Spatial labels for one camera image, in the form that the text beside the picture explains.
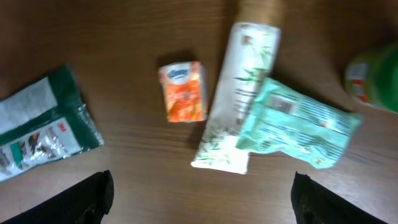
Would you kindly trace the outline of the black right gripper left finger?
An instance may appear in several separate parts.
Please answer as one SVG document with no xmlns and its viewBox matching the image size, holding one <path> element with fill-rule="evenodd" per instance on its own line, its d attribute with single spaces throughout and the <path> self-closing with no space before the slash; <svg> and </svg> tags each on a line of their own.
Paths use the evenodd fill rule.
<svg viewBox="0 0 398 224">
<path fill-rule="evenodd" d="M 97 172 L 2 224 L 100 224 L 114 200 L 109 170 Z"/>
</svg>

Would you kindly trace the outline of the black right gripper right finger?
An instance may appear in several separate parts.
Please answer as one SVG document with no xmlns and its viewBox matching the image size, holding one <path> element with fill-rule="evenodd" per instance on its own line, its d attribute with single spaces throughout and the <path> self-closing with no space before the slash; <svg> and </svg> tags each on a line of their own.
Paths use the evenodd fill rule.
<svg viewBox="0 0 398 224">
<path fill-rule="evenodd" d="M 298 224 L 386 224 L 298 172 L 290 198 Z"/>
</svg>

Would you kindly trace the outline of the teal wet wipes pack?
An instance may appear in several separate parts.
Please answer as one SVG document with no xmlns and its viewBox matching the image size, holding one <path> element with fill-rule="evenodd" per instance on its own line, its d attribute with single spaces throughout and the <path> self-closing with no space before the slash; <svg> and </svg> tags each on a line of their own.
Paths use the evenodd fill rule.
<svg viewBox="0 0 398 224">
<path fill-rule="evenodd" d="M 343 156 L 362 117 L 346 113 L 268 78 L 244 120 L 236 148 L 258 154 L 283 152 L 316 169 Z"/>
</svg>

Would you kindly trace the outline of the green gloves package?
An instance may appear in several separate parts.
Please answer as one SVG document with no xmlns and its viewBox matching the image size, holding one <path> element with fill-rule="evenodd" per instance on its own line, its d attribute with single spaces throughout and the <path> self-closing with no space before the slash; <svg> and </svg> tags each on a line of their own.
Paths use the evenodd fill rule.
<svg viewBox="0 0 398 224">
<path fill-rule="evenodd" d="M 68 65 L 1 100 L 1 181 L 103 145 Z"/>
</svg>

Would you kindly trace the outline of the green lid jar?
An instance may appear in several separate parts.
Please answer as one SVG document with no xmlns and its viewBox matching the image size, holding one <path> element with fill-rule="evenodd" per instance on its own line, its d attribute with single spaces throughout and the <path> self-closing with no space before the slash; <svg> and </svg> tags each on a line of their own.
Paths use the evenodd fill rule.
<svg viewBox="0 0 398 224">
<path fill-rule="evenodd" d="M 397 44 L 356 56 L 346 68 L 345 89 L 363 105 L 397 113 Z"/>
</svg>

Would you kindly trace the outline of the orange tissue packet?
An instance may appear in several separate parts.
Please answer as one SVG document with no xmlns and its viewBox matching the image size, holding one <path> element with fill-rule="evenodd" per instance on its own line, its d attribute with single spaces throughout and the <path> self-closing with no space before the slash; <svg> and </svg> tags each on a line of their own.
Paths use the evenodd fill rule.
<svg viewBox="0 0 398 224">
<path fill-rule="evenodd" d="M 176 62 L 159 68 L 167 121 L 192 123 L 207 119 L 204 76 L 199 61 Z"/>
</svg>

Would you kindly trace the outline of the white cosmetic tube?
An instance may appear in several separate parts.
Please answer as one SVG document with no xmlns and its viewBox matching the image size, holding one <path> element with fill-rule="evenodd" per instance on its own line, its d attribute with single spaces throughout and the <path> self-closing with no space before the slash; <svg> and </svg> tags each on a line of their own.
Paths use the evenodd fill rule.
<svg viewBox="0 0 398 224">
<path fill-rule="evenodd" d="M 282 0 L 239 3 L 192 167 L 246 173 L 249 154 L 237 149 L 236 143 L 252 101 L 273 68 L 283 18 Z"/>
</svg>

